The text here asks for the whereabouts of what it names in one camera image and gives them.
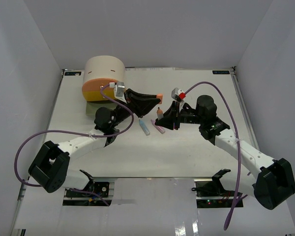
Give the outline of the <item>orange capped clear highlighter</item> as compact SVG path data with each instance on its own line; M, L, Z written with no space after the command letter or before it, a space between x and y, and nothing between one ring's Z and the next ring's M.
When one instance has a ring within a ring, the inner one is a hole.
M159 107L157 108L157 112L156 113L157 113L158 120L161 120L164 117L163 111Z

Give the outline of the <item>orange pen cap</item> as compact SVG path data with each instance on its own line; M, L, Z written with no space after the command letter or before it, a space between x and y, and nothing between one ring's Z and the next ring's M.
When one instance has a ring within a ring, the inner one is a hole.
M163 101L163 94L157 94L156 98L158 98L160 101L159 101L159 104L162 104L162 101Z

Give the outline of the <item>blue highlighter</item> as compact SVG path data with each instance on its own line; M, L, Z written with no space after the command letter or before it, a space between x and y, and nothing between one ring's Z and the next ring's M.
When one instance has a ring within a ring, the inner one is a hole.
M141 129L143 130L144 134L146 136L149 136L150 131L149 131L148 127L146 126L146 124L141 119L139 120L139 125L140 125Z

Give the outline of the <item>grey bottom drawer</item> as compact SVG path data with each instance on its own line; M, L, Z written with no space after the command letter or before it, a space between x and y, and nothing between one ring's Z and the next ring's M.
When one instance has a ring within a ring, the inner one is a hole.
M107 101L94 101L94 102L87 102L86 103L86 116L95 118L96 111L101 107L106 107L109 109L115 109L116 103Z

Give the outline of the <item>orange top drawer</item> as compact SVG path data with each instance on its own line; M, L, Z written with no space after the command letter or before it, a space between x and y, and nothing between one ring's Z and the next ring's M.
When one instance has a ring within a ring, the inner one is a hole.
M95 91L100 90L100 86L109 85L109 82L118 82L118 80L111 79L111 78L96 78L90 79L83 83L82 91Z

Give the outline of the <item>yellow drawer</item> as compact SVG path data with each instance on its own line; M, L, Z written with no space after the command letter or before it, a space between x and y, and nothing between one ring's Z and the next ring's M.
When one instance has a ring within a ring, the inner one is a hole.
M108 90L104 90L104 95L111 98L111 99L115 99L114 96L114 91L112 89L108 89ZM98 101L107 101L108 99L105 98L99 90L95 90L95 91L83 91L82 92L84 99L87 102L98 102Z

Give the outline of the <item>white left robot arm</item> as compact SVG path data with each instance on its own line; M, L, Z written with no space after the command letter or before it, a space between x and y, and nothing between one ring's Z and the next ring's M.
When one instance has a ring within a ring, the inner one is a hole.
M29 167L28 173L46 190L53 193L60 188L77 189L83 196L94 191L95 178L83 170L71 170L69 164L92 151L112 144L120 130L116 127L127 118L142 118L163 96L141 94L131 89L114 89L117 97L114 109L100 107L95 112L95 127L89 133L58 144L45 142Z

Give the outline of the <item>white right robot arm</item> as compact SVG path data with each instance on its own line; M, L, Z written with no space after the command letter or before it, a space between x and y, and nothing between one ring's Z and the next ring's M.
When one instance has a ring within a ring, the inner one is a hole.
M173 101L166 112L157 111L155 124L170 130L178 130L182 123L199 125L199 132L205 140L234 157L254 177L236 184L235 180L225 177L230 170L222 169L212 177L212 189L216 195L224 196L237 187L240 193L253 196L263 207L272 210L295 194L291 164L284 158L276 160L265 155L246 141L239 140L216 111L213 98L201 95L195 108Z

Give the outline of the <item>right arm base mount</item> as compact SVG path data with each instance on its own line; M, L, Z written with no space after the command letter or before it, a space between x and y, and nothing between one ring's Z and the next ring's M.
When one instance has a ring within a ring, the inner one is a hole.
M235 192L226 190L220 181L223 175L230 171L222 169L207 180L204 178L194 180L195 185L191 191L196 194L198 209L230 208L232 206Z

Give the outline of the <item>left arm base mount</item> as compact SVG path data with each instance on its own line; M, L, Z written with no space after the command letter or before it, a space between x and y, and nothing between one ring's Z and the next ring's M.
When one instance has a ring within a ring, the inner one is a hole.
M109 182L91 182L83 190L66 189L62 205L79 207L108 207L113 193Z

